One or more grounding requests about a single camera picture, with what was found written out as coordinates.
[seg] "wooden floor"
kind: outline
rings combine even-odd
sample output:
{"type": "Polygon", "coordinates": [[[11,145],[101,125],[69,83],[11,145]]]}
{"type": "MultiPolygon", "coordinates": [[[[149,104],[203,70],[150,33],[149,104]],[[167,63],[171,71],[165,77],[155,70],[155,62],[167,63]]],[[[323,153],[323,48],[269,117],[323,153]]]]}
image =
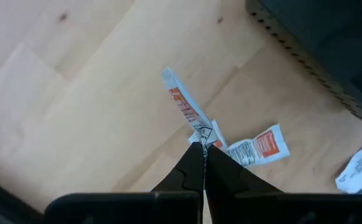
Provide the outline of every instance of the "wooden floor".
{"type": "Polygon", "coordinates": [[[0,185],[40,211],[71,192],[150,190],[192,133],[166,66],[228,143],[280,123],[291,156],[255,174],[286,192],[338,192],[362,122],[243,0],[0,0],[0,185]]]}

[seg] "black object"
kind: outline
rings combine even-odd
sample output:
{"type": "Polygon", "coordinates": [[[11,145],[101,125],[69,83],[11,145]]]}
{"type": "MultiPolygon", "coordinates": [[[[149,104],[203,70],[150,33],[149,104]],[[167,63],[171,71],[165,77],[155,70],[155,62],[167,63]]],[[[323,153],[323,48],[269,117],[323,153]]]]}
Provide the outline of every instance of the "black object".
{"type": "MultiPolygon", "coordinates": [[[[52,202],[44,223],[201,223],[202,146],[193,143],[151,192],[74,194],[52,202]]],[[[286,194],[208,149],[205,189],[215,223],[362,223],[362,195],[286,194]]]]}
{"type": "Polygon", "coordinates": [[[362,119],[362,1],[246,0],[246,9],[309,75],[362,119]]]}
{"type": "Polygon", "coordinates": [[[41,223],[42,214],[0,187],[0,224],[41,223]]]}

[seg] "black device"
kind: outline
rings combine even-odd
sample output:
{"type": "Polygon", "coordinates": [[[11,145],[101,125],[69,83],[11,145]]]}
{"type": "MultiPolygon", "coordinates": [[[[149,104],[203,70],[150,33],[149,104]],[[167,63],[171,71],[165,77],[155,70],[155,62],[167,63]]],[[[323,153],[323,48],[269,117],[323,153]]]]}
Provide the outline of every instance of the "black device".
{"type": "Polygon", "coordinates": [[[307,74],[362,119],[362,1],[246,0],[245,6],[307,74]]]}
{"type": "Polygon", "coordinates": [[[362,195],[283,193],[215,146],[206,162],[204,178],[195,142],[151,192],[67,195],[47,207],[44,223],[202,223],[203,189],[214,224],[362,223],[362,195]]]}

